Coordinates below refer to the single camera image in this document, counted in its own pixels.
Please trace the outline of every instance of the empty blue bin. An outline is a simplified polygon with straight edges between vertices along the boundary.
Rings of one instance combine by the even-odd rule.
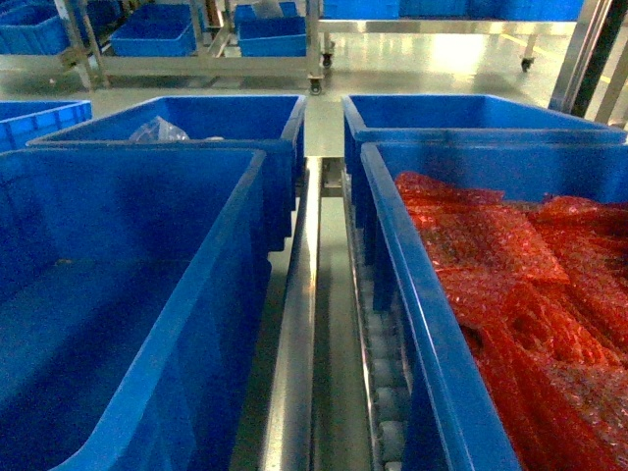
[[[90,119],[89,101],[0,101],[0,152]]]
[[[394,179],[413,171],[460,187],[505,190],[517,201],[569,194],[626,202],[628,146],[387,142],[365,144],[361,162],[352,176],[361,190],[353,196],[356,211],[366,213],[365,247],[376,253],[375,308],[401,310],[414,371],[402,468],[519,470]]]
[[[272,250],[283,250],[291,234],[295,180],[301,175],[305,97],[298,95],[169,96],[135,105],[107,118],[36,139],[28,145],[47,147],[189,146],[194,148],[261,149],[272,171],[266,175],[267,225]],[[183,129],[184,142],[132,143],[131,134],[160,116]],[[218,137],[221,140],[206,140]]]
[[[0,159],[3,471],[228,468],[270,277],[265,165],[189,148]]]
[[[54,6],[29,5],[0,15],[0,54],[54,55],[69,46]]]
[[[351,95],[344,107],[344,159],[378,141],[624,143],[626,132],[489,95]]]
[[[243,57],[304,57],[307,48],[303,17],[243,22],[237,32]]]
[[[279,6],[284,13],[284,17],[298,17],[298,10],[295,2],[280,2]],[[234,12],[234,26],[239,28],[242,22],[251,22],[258,20],[255,11],[251,5],[237,5]]]
[[[464,17],[467,0],[401,0],[399,14],[403,17]]]
[[[147,4],[111,35],[118,56],[184,57],[196,51],[187,5]]]
[[[399,0],[324,0],[324,17],[330,20],[396,20]]]

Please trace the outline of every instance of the blue crate on rack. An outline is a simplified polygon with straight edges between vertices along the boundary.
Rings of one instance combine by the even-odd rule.
[[[87,3],[86,12],[96,35],[122,16],[122,9],[117,0],[92,0]],[[78,22],[78,29],[83,39],[87,39],[87,32],[81,21]]]
[[[45,147],[189,146],[260,149],[272,168],[266,176],[267,226],[272,250],[291,234],[295,182],[301,175],[305,97],[298,95],[169,96],[135,105],[107,118],[55,132],[28,145]],[[133,143],[131,134],[160,116],[183,129],[184,142]]]
[[[303,17],[243,22],[237,32],[243,57],[304,57],[307,49]]]
[[[325,0],[324,17],[330,20],[396,20],[399,0]]]
[[[0,54],[54,55],[69,46],[54,6],[27,5],[0,15]]]
[[[118,56],[184,57],[196,50],[187,5],[147,4],[111,35]]]
[[[298,17],[298,9],[296,8],[296,2],[280,2],[279,6],[282,8],[285,18]],[[258,20],[255,16],[255,11],[251,5],[237,5],[234,12],[234,26],[235,29],[239,28],[242,22],[251,22]]]
[[[624,143],[626,132],[490,95],[351,95],[344,107],[350,173],[364,142]]]
[[[575,22],[584,0],[469,0],[474,19],[519,22]]]
[[[584,0],[507,0],[500,6],[499,18],[528,22],[575,22]]]
[[[0,101],[0,152],[90,119],[89,101]]]
[[[0,161],[0,463],[227,469],[270,263],[261,151]]]
[[[365,214],[365,250],[373,254],[374,309],[401,311],[414,372],[403,469],[519,470],[394,179],[413,171],[460,187],[505,190],[511,200],[570,194],[626,202],[628,146],[387,142],[365,144],[361,162],[353,196],[356,213]]]
[[[15,10],[16,8],[37,5],[51,7],[54,6],[54,3],[50,0],[7,0],[0,3],[0,15],[4,15],[5,13],[10,12],[11,10]]]
[[[399,14],[402,17],[464,17],[468,0],[401,0]]]

